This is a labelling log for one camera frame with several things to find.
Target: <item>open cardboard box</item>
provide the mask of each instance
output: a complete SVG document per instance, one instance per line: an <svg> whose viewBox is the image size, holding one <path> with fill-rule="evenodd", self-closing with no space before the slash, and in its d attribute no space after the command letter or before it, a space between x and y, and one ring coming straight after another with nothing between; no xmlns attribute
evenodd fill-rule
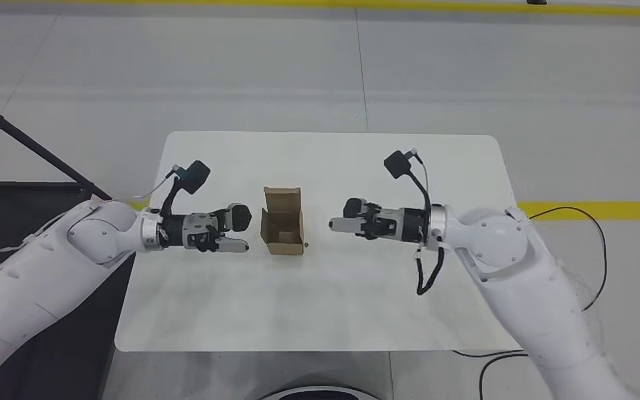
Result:
<svg viewBox="0 0 640 400"><path fill-rule="evenodd" d="M264 188L267 209L262 209L260 236L269 253L297 256L304 253L300 188Z"/></svg>

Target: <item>yellow stripe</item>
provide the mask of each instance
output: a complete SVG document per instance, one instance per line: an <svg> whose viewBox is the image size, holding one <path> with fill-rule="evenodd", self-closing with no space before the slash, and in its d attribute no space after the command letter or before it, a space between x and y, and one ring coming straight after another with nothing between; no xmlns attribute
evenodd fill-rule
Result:
<svg viewBox="0 0 640 400"><path fill-rule="evenodd" d="M577 207L598 220L640 220L640 203L632 201L577 201L577 202L520 202L518 207L528 216L555 207ZM558 221L587 219L579 212L559 210L536 218L536 220Z"/></svg>
<svg viewBox="0 0 640 400"><path fill-rule="evenodd" d="M80 3L146 5L237 5L321 8L374 8L411 11L448 11L473 13L527 13L561 15L599 15L640 17L640 7L581 4L465 3L420 0L0 0L0 3Z"/></svg>

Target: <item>black wire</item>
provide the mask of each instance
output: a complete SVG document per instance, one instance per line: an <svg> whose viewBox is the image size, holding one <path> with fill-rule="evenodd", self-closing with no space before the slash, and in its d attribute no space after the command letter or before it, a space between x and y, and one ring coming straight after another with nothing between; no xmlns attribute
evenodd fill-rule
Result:
<svg viewBox="0 0 640 400"><path fill-rule="evenodd" d="M407 175L409 175L413 183L415 183L418 189L420 189L420 192L422 192L422 196L424 197L424 219L422 223L422 243L424 243L424 245L426 246L427 239L429 237L428 236L429 222L431 220L431 199L429 198L429 193L427 193L427 190L424 188L424 186L422 186L422 183L420 183L420 181L418 180L418 178L416 178L413 172L409 171Z"/></svg>
<svg viewBox="0 0 640 400"><path fill-rule="evenodd" d="M522 353L522 350L505 350L505 351L497 351L495 353L487 353L487 354L468 354L468 353L463 353L457 350L451 350L451 351L456 353L459 356L467 357L467 358L486 358L486 357L500 356L503 354Z"/></svg>
<svg viewBox="0 0 640 400"><path fill-rule="evenodd" d="M493 360L487 362L484 367L482 367L482 371L480 371L480 379L478 382L478 390L480 392L480 400L484 400L484 392L483 392L483 386L484 386L484 374L487 372L487 368L489 368L491 366L491 364L500 361L500 360L504 360L505 358L512 358L512 357L529 357L528 355L524 354L524 353L518 353L518 354L505 354L503 356L500 357L496 357Z"/></svg>
<svg viewBox="0 0 640 400"><path fill-rule="evenodd" d="M442 237L438 236L437 240L438 242L441 242ZM436 263L436 266L433 269L433 272L431 272L431 275L427 280L427 284L424 287L422 286L424 283L424 272L422 271L422 260L420 260L419 256L416 257L416 264L418 265L418 288L416 289L416 293L418 294L418 296L422 296L423 294L427 293L429 289L431 289L436 281L436 278L438 277L438 274L440 273L440 270L442 269L442 265L444 264L444 249L442 247L438 248L438 262Z"/></svg>
<svg viewBox="0 0 640 400"><path fill-rule="evenodd" d="M607 239L604 236L604 232L602 230L602 227L600 226L600 224L598 223L598 221L588 212L577 208L577 207L571 207L571 206L561 206L561 207L555 207L552 208L550 210L547 211L543 211L541 213L535 214L531 217L529 217L529 219L534 219L534 218L538 218L540 216L543 216L545 214L549 214L555 211L559 211L559 210L572 210L572 211L576 211L579 212L583 215L585 215L587 218L589 218L595 225L596 228L598 228L598 233L600 234L600 240L602 241L602 256L603 256L603 264L604 264L604 272L603 272L603 277L602 277L602 283L600 284L600 288L598 289L598 292L596 293L596 295L593 297L593 299L591 300L591 302L589 304L587 304L586 307L584 307L582 309L582 311L587 311L588 309L591 308L591 306L593 306L596 301L598 300L598 298L600 297L600 295L602 294L602 291L604 290L604 285L607 283L607 275L609 273L609 259L607 257Z"/></svg>

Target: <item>white table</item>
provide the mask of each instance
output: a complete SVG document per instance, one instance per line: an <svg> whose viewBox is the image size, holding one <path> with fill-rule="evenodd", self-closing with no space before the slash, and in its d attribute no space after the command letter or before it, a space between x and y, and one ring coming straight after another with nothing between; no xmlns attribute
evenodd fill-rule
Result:
<svg viewBox="0 0 640 400"><path fill-rule="evenodd" d="M174 132L158 181L174 164L211 168L176 213L242 202L253 221L236 237L247 254L182 248L136 256L116 333L121 351L389 351L517 348L460 262L446 259L434 288L415 294L415 245L331 232L345 201L386 208L423 206L408 177L394 180L383 160L416 147L429 170L433 202L464 213L504 209L515 200L497 142L489 136ZM416 175L422 171L414 167ZM302 188L303 256L269 255L260 235L263 187ZM160 206L170 185L152 198ZM435 254L425 254L430 272Z"/></svg>

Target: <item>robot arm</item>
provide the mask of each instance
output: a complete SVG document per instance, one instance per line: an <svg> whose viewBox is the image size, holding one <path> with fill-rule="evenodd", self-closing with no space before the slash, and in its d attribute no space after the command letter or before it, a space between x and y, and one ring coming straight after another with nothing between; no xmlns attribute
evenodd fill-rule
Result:
<svg viewBox="0 0 640 400"><path fill-rule="evenodd" d="M182 170L172 192L193 193L204 183L208 168L197 163ZM231 204L211 213L174 215L173 198L168 200L163 210L143 211L118 201L88 200L28 238L22 249L0 264L0 364L73 311L135 252L170 246L202 252L249 249L244 240L225 235L247 229L251 221L247 206Z"/></svg>
<svg viewBox="0 0 640 400"><path fill-rule="evenodd" d="M329 227L369 240L420 243L442 254L442 249L456 254L555 399L640 399L619 381L591 338L560 261L522 211L475 210L459 220L448 206L392 210L354 198L347 201L343 217L333 218Z"/></svg>

